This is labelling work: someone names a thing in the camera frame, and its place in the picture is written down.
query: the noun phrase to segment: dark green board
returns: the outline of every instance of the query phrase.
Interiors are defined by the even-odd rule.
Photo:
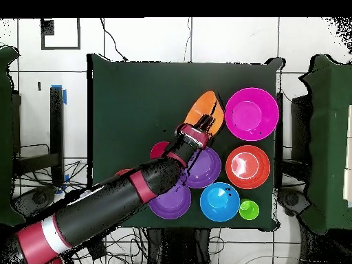
[[[113,63],[96,55],[92,55],[92,60],[94,183],[149,160],[153,145],[171,140],[193,103],[208,90],[217,92],[224,105],[236,91],[246,87],[258,87],[275,96],[276,71],[283,65],[281,58],[272,59],[268,65]],[[226,158],[244,144],[263,149],[273,165],[274,134],[259,142],[244,142],[224,125],[212,145],[223,164],[217,182],[230,183],[224,167]],[[224,223],[210,221],[199,206],[203,189],[192,189],[191,207],[182,217],[160,219],[145,205],[123,226],[273,230],[273,172],[256,189],[236,189],[241,198],[253,199],[259,205],[261,212],[255,220],[246,221],[237,214]]]
[[[313,166],[307,191],[312,205],[300,217],[318,234],[336,228],[352,230],[352,208],[343,199],[352,65],[338,64],[325,55],[314,57],[312,65],[302,77],[314,107],[309,145]]]

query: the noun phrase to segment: small green bowl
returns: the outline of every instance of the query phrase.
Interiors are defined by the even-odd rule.
[[[239,206],[239,214],[244,219],[251,221],[258,217],[259,206],[249,199],[241,199],[241,205]]]

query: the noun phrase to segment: plastic bowl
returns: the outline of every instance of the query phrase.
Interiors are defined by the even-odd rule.
[[[168,192],[149,201],[149,207],[163,219],[177,219],[190,207],[190,189],[177,182]]]
[[[195,125],[203,114],[212,115],[214,122],[209,128],[208,133],[216,135],[223,124],[224,114],[221,103],[217,99],[215,92],[207,91],[194,103],[184,122]]]
[[[208,186],[201,194],[201,211],[211,221],[224,222],[239,211],[239,194],[229,184],[217,182]]]
[[[270,173],[270,161],[263,150],[256,146],[240,146],[229,154],[225,171],[228,179],[242,189],[262,185]]]
[[[259,216],[259,206],[254,201],[242,199],[239,214],[245,220],[251,221]]]
[[[278,123],[278,104],[266,91],[245,88],[236,92],[225,108],[226,126],[245,141],[259,141],[272,133]]]
[[[191,188],[204,188],[219,177],[221,160],[217,152],[206,147],[197,150],[188,162],[188,168],[181,173],[181,181]]]

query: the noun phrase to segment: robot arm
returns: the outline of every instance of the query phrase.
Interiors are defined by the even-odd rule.
[[[96,184],[82,198],[10,236],[0,249],[0,264],[46,264],[128,219],[175,185],[193,153],[206,147],[211,122],[208,116],[195,126],[182,124],[161,158]]]

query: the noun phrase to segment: magenta bowl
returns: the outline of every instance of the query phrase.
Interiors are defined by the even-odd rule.
[[[278,104],[265,90],[242,89],[226,104],[225,122],[230,132],[241,140],[262,140],[278,123]]]

